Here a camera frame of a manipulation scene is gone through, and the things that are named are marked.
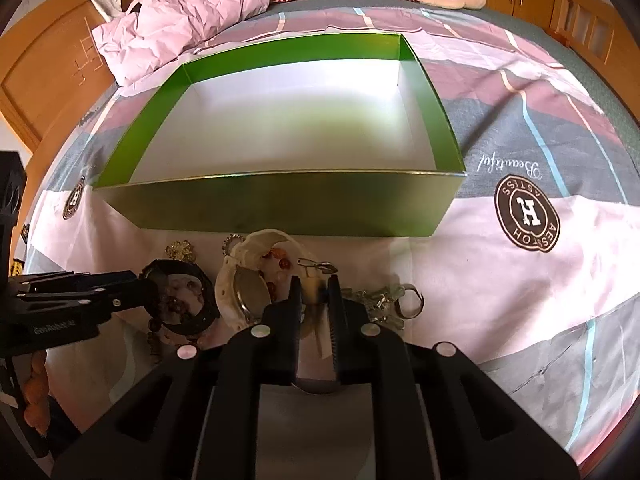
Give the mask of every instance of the amber bead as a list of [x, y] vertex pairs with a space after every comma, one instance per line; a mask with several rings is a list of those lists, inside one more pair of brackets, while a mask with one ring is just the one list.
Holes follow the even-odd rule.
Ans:
[[276, 301], [276, 284], [273, 282], [267, 282], [267, 288], [269, 289], [269, 297], [271, 298], [271, 302]]
[[274, 247], [271, 248], [270, 253], [273, 255], [274, 258], [276, 258], [277, 260], [281, 260], [283, 258], [287, 257], [287, 251], [285, 251], [284, 249], [281, 249], [279, 247]]

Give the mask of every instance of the h logo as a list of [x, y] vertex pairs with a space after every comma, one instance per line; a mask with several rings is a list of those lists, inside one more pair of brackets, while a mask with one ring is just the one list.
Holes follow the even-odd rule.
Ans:
[[540, 225], [540, 220], [538, 219], [538, 215], [536, 214], [536, 209], [533, 206], [533, 200], [523, 200], [521, 197], [516, 197], [516, 202], [518, 202], [518, 204], [520, 204], [520, 207], [522, 208], [522, 214], [524, 215], [522, 223], [524, 225]]
[[69, 201], [69, 205], [70, 206], [74, 206], [74, 205], [78, 205], [78, 199], [80, 198], [80, 190], [76, 189], [73, 193], [73, 196], [71, 197], [71, 200]]

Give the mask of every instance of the bedsheet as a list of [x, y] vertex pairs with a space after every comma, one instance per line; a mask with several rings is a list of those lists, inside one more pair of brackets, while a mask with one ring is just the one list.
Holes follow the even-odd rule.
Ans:
[[[280, 12], [239, 23], [119, 89], [78, 126], [50, 172], [31, 217], [26, 272], [138, 272], [186, 238], [214, 276], [226, 234], [140, 230], [98, 198], [92, 183], [180, 63], [252, 41], [344, 30], [404, 34], [444, 104], [468, 177], [430, 238], [300, 240], [340, 269], [345, 286], [414, 283], [426, 307], [408, 323], [406, 339], [454, 342], [581, 462], [638, 395], [640, 177], [610, 121], [569, 71], [536, 44], [479, 18], [425, 7]], [[508, 174], [529, 179], [557, 212], [560, 233], [548, 253], [516, 245], [500, 227], [494, 194]], [[79, 206], [63, 219], [81, 181]], [[49, 351], [52, 392], [81, 430], [150, 369], [143, 325], [144, 315], [129, 312], [95, 340]], [[217, 342], [229, 336], [218, 323]], [[303, 464], [320, 440], [328, 458], [307, 478], [325, 478], [335, 461], [351, 465], [345, 478], [366, 478], [366, 394], [359, 389], [344, 403], [332, 400], [350, 428], [363, 429], [332, 441], [317, 404], [290, 390], [265, 391], [270, 409], [258, 428], [258, 472], [287, 476], [275, 442]], [[358, 402], [364, 408], [349, 408]], [[274, 431], [283, 420], [286, 431]], [[291, 437], [301, 428], [304, 438]], [[260, 457], [261, 442], [268, 459]]]
[[269, 0], [134, 0], [127, 13], [94, 28], [92, 36], [118, 84], [126, 86], [268, 5]]

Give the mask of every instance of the jewelry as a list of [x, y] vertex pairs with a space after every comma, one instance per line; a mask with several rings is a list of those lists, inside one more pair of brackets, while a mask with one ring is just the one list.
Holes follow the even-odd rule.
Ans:
[[298, 265], [303, 267], [306, 272], [306, 276], [309, 277], [309, 269], [318, 269], [323, 274], [335, 274], [338, 269], [330, 262], [315, 262], [308, 258], [298, 258]]
[[[240, 235], [230, 235], [228, 239], [231, 242], [233, 239], [241, 240], [241, 237]], [[225, 255], [215, 285], [216, 304], [220, 314], [234, 332], [239, 332], [257, 321], [262, 316], [264, 307], [270, 304], [273, 299], [272, 291], [275, 283], [282, 283], [287, 279], [286, 269], [282, 269], [282, 266], [280, 266], [287, 256], [287, 251], [283, 248], [274, 247], [275, 244], [288, 242], [293, 246], [297, 253], [296, 255], [300, 254], [304, 258], [309, 258], [308, 261], [316, 263], [313, 254], [309, 253], [302, 245], [282, 231], [265, 229], [251, 233], [246, 239], [242, 238], [242, 240], [241, 243], [228, 248], [228, 254]], [[265, 263], [265, 258], [279, 260], [278, 266], [281, 269], [277, 270], [273, 280], [268, 278], [268, 281], [273, 283], [271, 286], [267, 285], [266, 280], [259, 273], [260, 268]], [[286, 267], [287, 263], [291, 264], [291, 261], [287, 260], [282, 265]], [[236, 278], [236, 274], [239, 271], [242, 277]], [[307, 272], [308, 276], [320, 274], [315, 267]], [[253, 273], [255, 273], [255, 278], [250, 277]], [[248, 282], [252, 283], [253, 286], [245, 286]], [[261, 297], [264, 297], [266, 303], [261, 298], [252, 297], [252, 294], [258, 294], [257, 291], [259, 291]]]
[[242, 243], [242, 242], [244, 242], [244, 237], [242, 235], [238, 235], [238, 234], [235, 234], [235, 233], [232, 233], [228, 237], [226, 237], [224, 243], [222, 244], [222, 255], [223, 256], [229, 256], [229, 254], [231, 254], [231, 252], [230, 252], [230, 250], [231, 250], [231, 242], [233, 242], [234, 240], [238, 240], [238, 242]]
[[[400, 308], [399, 300], [407, 290], [414, 292], [420, 299], [420, 307], [412, 316], [406, 316]], [[418, 317], [424, 309], [424, 296], [411, 283], [389, 285], [373, 292], [344, 288], [342, 296], [346, 300], [363, 304], [370, 321], [385, 324], [396, 333], [404, 330], [404, 320]]]
[[193, 263], [196, 260], [196, 256], [193, 253], [193, 245], [187, 240], [168, 245], [165, 252], [170, 260], [187, 263]]
[[276, 292], [277, 292], [276, 284], [273, 283], [273, 282], [267, 282], [267, 288], [269, 289], [269, 296], [271, 298], [271, 303], [273, 303], [274, 301], [277, 300], [277, 297], [276, 297]]
[[404, 283], [403, 285], [401, 285], [401, 287], [404, 290], [400, 298], [404, 296], [405, 291], [410, 290], [414, 292], [416, 296], [418, 296], [418, 299], [420, 300], [420, 307], [418, 307], [418, 311], [412, 316], [406, 316], [405, 314], [402, 313], [402, 309], [400, 308], [400, 301], [399, 301], [400, 298], [397, 298], [394, 301], [394, 306], [396, 307], [396, 314], [398, 314], [398, 317], [400, 317], [401, 319], [413, 319], [415, 317], [420, 316], [420, 314], [422, 313], [422, 310], [424, 309], [424, 296], [420, 294], [420, 292], [418, 292], [418, 289], [415, 288], [415, 285], [412, 285], [411, 283]]
[[[191, 314], [188, 312], [185, 301], [174, 297], [172, 292], [164, 290], [171, 274], [193, 276], [193, 279], [186, 278], [185, 286], [190, 294], [197, 296], [198, 303], [202, 306], [199, 313]], [[171, 332], [183, 336], [195, 336], [206, 330], [215, 319], [220, 317], [214, 298], [213, 284], [203, 270], [194, 263], [181, 260], [154, 260], [142, 270], [139, 277], [141, 280], [151, 280], [159, 287], [158, 302], [145, 304], [144, 307], [153, 319], [157, 319]], [[172, 320], [167, 322], [163, 319], [163, 316], [169, 313], [178, 322]], [[149, 329], [156, 332], [153, 330], [156, 327], [157, 323], [154, 322]]]

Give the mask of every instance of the metal screw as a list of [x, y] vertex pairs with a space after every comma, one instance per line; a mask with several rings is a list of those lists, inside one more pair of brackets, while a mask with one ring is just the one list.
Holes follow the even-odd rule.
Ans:
[[254, 337], [267, 337], [271, 333], [268, 325], [256, 325], [251, 329], [251, 335]]
[[367, 337], [375, 337], [380, 334], [380, 327], [375, 323], [365, 323], [360, 331]]
[[438, 343], [436, 346], [436, 352], [443, 357], [453, 357], [457, 351], [458, 349], [455, 346], [446, 341], [444, 343]]

